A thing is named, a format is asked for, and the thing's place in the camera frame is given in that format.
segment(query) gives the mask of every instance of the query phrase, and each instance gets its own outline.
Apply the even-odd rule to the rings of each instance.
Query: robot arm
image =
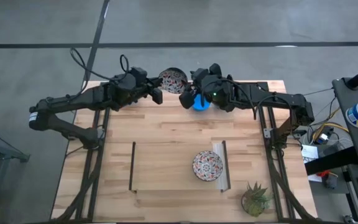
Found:
[[[275,147],[285,147],[288,135],[299,126],[307,126],[314,121],[311,104],[303,95],[269,92],[267,86],[264,88],[262,83],[257,82],[235,82],[230,75],[223,77],[216,63],[209,69],[199,68],[192,72],[191,79],[193,83],[187,83],[185,91],[179,96],[186,109],[194,104],[197,94],[201,94],[201,104],[206,99],[227,112],[234,108],[252,109],[255,119],[260,106],[289,109],[290,117],[279,128],[270,130],[271,144]]]
[[[85,149],[96,149],[101,135],[97,127],[84,129],[59,119],[56,114],[83,108],[94,111],[111,108],[119,111],[147,95],[151,95],[157,104],[162,103],[162,92],[157,88],[162,82],[161,78],[147,78],[147,72],[136,67],[116,78],[115,81],[89,88],[78,96],[40,100],[36,106],[30,108],[30,128],[38,131],[55,130],[67,139],[80,139]]]

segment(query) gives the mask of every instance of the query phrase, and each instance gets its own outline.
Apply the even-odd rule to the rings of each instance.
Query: wooden tabletop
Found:
[[[285,92],[283,81],[262,82],[268,82],[270,91]],[[89,82],[88,87],[99,84]],[[278,126],[289,116],[288,110],[274,109],[274,113]],[[90,127],[93,115],[93,111],[78,110],[75,124]],[[183,171],[183,163],[178,163],[190,159],[191,169],[192,158],[197,152],[210,150],[212,143],[223,140],[227,145],[231,190],[221,193],[212,187],[200,187],[205,183],[188,170]],[[136,167],[135,163],[132,186],[143,184],[147,189],[138,187],[136,194],[128,189],[134,141],[139,150],[138,159],[147,161],[150,168],[146,173],[139,173],[141,167]],[[72,141],[68,152],[79,146],[79,141]],[[85,158],[85,150],[66,158],[52,218],[62,214],[78,193]],[[285,149],[284,161],[291,191],[306,210],[317,217],[300,148],[289,145]],[[182,175],[182,179],[191,174],[194,179],[180,182],[181,178],[167,177],[167,173]],[[240,198],[247,183],[254,185],[256,181],[268,188],[267,194],[272,194],[259,118],[255,121],[251,110],[235,109],[227,113],[212,106],[207,111],[195,112],[182,108],[178,95],[164,91],[162,105],[148,97],[119,112],[110,112],[93,221],[276,222],[273,200],[270,208],[257,218],[248,215],[241,207]],[[280,198],[287,217],[281,191]]]

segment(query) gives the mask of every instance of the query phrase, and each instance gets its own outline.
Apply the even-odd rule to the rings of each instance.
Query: succulent plant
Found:
[[[266,208],[269,208],[270,197],[264,195],[266,190],[262,188],[262,185],[258,187],[258,182],[255,183],[254,188],[248,183],[247,191],[241,197],[244,211],[253,217],[258,217]]]

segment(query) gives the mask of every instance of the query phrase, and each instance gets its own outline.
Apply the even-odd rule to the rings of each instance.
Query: concrete floor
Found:
[[[0,44],[92,43],[103,0],[0,1]],[[354,0],[111,0],[101,42],[292,42],[358,41]],[[81,49],[85,60],[89,49]],[[255,47],[99,49],[93,69],[120,71],[119,55],[153,77],[168,67],[190,70],[216,62],[239,80],[284,80],[287,92],[331,87],[358,72],[358,47]],[[83,70],[68,49],[0,49],[0,135],[30,161],[11,161],[0,191],[0,223],[48,220],[67,141],[56,132],[28,128],[28,109],[46,96],[76,93]],[[332,91],[308,96],[314,112]],[[317,120],[328,115],[324,110]],[[62,114],[67,121],[72,113]],[[337,117],[343,124],[343,118]],[[339,221],[343,198],[314,192],[318,215]]]

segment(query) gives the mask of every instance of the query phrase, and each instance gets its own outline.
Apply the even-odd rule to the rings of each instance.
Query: blue object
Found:
[[[201,94],[197,94],[194,99],[193,109],[196,111],[204,111],[209,108],[209,103],[204,98],[204,106],[201,105]]]

